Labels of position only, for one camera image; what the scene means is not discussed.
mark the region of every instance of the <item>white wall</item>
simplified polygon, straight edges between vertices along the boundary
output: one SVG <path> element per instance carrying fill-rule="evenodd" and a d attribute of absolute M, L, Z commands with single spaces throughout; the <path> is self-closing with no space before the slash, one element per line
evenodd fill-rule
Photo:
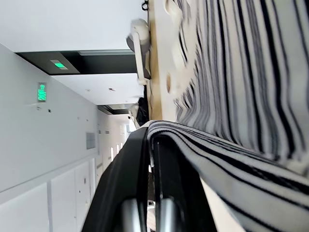
<path fill-rule="evenodd" d="M 97 155 L 86 132 L 97 132 L 96 106 L 0 44 L 0 203 Z"/>
<path fill-rule="evenodd" d="M 0 204 L 0 231 L 80 232 L 90 206 L 89 164 Z"/>
<path fill-rule="evenodd" d="M 46 184 L 0 205 L 0 231 L 49 232 Z"/>
<path fill-rule="evenodd" d="M 6 0 L 0 43 L 14 52 L 128 49 L 143 0 Z"/>
<path fill-rule="evenodd" d="M 99 134 L 99 152 L 96 158 L 97 182 L 102 173 L 111 163 L 111 147 L 114 149 L 114 155 L 117 154 L 117 144 L 125 144 L 126 124 L 128 124 L 128 115 L 107 115 L 98 110 L 98 127 L 101 131 Z"/>

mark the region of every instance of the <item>ceiling light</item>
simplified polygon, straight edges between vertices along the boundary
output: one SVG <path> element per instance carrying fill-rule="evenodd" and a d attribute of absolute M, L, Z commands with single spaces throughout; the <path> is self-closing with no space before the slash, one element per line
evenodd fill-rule
<path fill-rule="evenodd" d="M 112 56 L 112 55 L 133 55 L 131 50 L 93 50 L 93 51 L 79 51 L 81 56 Z"/>

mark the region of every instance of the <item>black and white striped clothing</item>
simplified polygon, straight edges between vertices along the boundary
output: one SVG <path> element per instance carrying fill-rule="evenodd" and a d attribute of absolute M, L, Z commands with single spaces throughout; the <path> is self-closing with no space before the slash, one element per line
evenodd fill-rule
<path fill-rule="evenodd" d="M 286 164 L 309 150 L 309 2 L 186 0 L 179 43 L 196 27 L 190 85 L 177 121 Z M 189 23 L 195 17 L 196 23 Z"/>
<path fill-rule="evenodd" d="M 246 230 L 309 231 L 309 1 L 174 2 L 192 76 L 150 141 L 171 137 Z"/>
<path fill-rule="evenodd" d="M 259 153 L 177 123 L 154 122 L 148 139 L 172 138 L 248 231 L 309 230 L 309 180 Z"/>

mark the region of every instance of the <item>striped dress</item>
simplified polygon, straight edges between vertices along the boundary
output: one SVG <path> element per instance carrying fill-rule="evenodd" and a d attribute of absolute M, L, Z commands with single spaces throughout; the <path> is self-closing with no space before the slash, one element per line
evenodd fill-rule
<path fill-rule="evenodd" d="M 309 231 L 309 1 L 175 4 L 191 75 L 149 140 L 173 138 L 246 230 Z"/>

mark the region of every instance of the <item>white ceiling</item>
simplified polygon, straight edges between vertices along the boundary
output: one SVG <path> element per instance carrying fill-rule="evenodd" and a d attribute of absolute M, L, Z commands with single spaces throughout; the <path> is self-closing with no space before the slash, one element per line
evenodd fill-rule
<path fill-rule="evenodd" d="M 58 75 L 53 78 L 96 105 L 136 103 L 143 96 L 143 86 L 138 84 L 136 73 Z"/>
<path fill-rule="evenodd" d="M 143 0 L 3 0 L 0 44 L 13 52 L 128 49 Z"/>

